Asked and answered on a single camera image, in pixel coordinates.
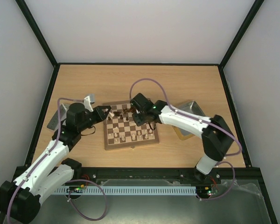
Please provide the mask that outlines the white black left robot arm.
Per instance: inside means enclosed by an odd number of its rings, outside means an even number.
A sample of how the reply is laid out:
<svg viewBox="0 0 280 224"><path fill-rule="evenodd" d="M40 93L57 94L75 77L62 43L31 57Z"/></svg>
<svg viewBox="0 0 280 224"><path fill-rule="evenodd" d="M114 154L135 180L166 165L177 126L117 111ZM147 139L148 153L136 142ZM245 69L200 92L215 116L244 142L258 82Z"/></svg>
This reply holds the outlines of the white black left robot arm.
<svg viewBox="0 0 280 224"><path fill-rule="evenodd" d="M82 179L82 164L65 156L81 140L81 133L107 119L110 106L92 107L86 101L70 104L65 118L57 111L57 129L42 154L13 181L0 187L0 211L11 220L29 224L54 191L65 183L89 182Z"/></svg>

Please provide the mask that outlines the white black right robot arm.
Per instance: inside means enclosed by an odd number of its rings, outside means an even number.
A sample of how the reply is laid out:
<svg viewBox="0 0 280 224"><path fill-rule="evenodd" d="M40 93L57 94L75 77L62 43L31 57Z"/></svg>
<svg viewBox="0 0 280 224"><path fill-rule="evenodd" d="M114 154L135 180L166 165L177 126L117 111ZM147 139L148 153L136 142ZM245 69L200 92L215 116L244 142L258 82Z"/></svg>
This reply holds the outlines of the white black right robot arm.
<svg viewBox="0 0 280 224"><path fill-rule="evenodd" d="M130 100L130 105L134 109L132 118L137 126L151 122L165 124L202 139L204 156L194 170L194 177L200 183L210 178L211 170L223 160L234 142L234 135L219 115L210 118L184 112L162 100L153 103L141 93Z"/></svg>

